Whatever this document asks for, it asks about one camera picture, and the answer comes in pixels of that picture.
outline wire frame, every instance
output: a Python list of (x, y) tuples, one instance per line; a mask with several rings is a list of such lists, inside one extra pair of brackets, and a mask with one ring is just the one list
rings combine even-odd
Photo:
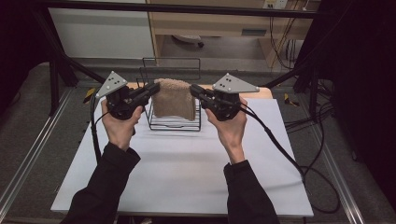
[(158, 118), (154, 115), (153, 104), (150, 104), (148, 116), (148, 126), (152, 131), (201, 131), (201, 104), (196, 100), (195, 120), (187, 120), (178, 116)]
[[(192, 83), (201, 78), (201, 60), (199, 58), (143, 58), (140, 67), (138, 86), (145, 85), (157, 78), (172, 78)], [(156, 117), (152, 100), (146, 110), (148, 126), (152, 131), (201, 131), (201, 104), (195, 99), (195, 120), (178, 116)]]

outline finger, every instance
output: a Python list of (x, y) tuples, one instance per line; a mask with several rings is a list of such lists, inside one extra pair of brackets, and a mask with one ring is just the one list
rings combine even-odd
[(101, 102), (101, 104), (102, 104), (102, 114), (104, 115), (105, 113), (108, 112), (107, 100), (103, 100), (103, 101)]
[(143, 113), (143, 106), (138, 106), (135, 110), (134, 113), (132, 114), (132, 118), (135, 119), (135, 122), (137, 123), (139, 119), (141, 118)]
[(210, 109), (205, 109), (205, 112), (207, 114), (207, 120), (213, 124), (213, 121), (216, 120), (216, 116), (212, 113)]

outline black sleeve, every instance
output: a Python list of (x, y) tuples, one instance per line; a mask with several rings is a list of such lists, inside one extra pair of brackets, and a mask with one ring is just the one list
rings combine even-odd
[(61, 223), (112, 224), (129, 174), (139, 161), (140, 157), (133, 149), (124, 152), (108, 143), (87, 188), (73, 197), (69, 212)]
[(248, 161), (224, 167), (229, 224), (279, 223), (273, 204)]

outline controller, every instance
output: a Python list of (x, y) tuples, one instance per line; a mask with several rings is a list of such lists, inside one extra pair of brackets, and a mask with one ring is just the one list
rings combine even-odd
[(197, 98), (203, 109), (210, 109), (219, 121), (233, 119), (241, 108), (239, 92), (257, 92), (259, 87), (230, 74), (226, 74), (213, 84), (213, 91), (196, 84), (190, 86), (190, 93)]
[(233, 119), (239, 112), (239, 93), (205, 90), (196, 84), (190, 86), (190, 92), (201, 102), (202, 108), (210, 109), (219, 121)]
[(106, 96), (107, 108), (111, 116), (116, 119), (130, 119), (137, 107), (142, 105), (145, 109), (144, 106), (149, 103), (149, 98), (158, 91), (160, 91), (159, 83), (149, 83), (135, 90), (123, 86)]

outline aluminum rail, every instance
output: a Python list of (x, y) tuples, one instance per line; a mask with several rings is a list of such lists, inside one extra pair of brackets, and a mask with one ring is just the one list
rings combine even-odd
[(12, 203), (14, 202), (15, 198), (17, 197), (18, 192), (20, 191), (24, 181), (26, 180), (33, 166), (35, 165), (35, 161), (40, 155), (41, 150), (43, 149), (44, 145), (46, 145), (47, 140), (49, 139), (52, 133), (52, 130), (55, 128), (59, 118), (64, 112), (64, 109), (69, 101), (69, 97), (72, 92), (73, 92), (73, 88), (69, 88), (68, 90), (65, 91), (64, 95), (62, 96), (62, 99), (60, 100), (60, 106), (58, 110), (55, 112), (53, 116), (48, 118), (40, 134), (38, 135), (37, 139), (31, 146), (29, 152), (27, 153), (26, 157), (21, 163), (18, 171), (16, 172), (12, 180), (9, 182), (6, 190), (1, 195), (0, 223), (2, 223), (4, 218), (6, 217), (6, 214), (9, 208), (11, 207)]
[[(309, 115), (308, 112), (308, 102), (306, 101), (305, 97), (298, 95), (299, 102), (307, 116)], [(320, 139), (322, 133), (318, 125), (313, 125), (311, 130), (314, 132), (314, 136), (317, 140), (317, 144), (320, 145)], [(351, 224), (364, 224), (363, 216), (361, 215), (361, 210), (359, 209), (358, 205), (353, 198), (352, 193), (349, 190), (346, 180), (344, 179), (341, 170), (338, 168), (338, 165), (332, 156), (332, 153), (327, 146), (326, 142), (324, 142), (323, 151), (321, 157), (327, 167), (330, 177), (332, 178), (332, 182), (338, 189), (338, 193), (340, 194), (340, 200), (342, 205), (344, 206), (344, 210), (346, 212), (346, 216), (349, 219)]]

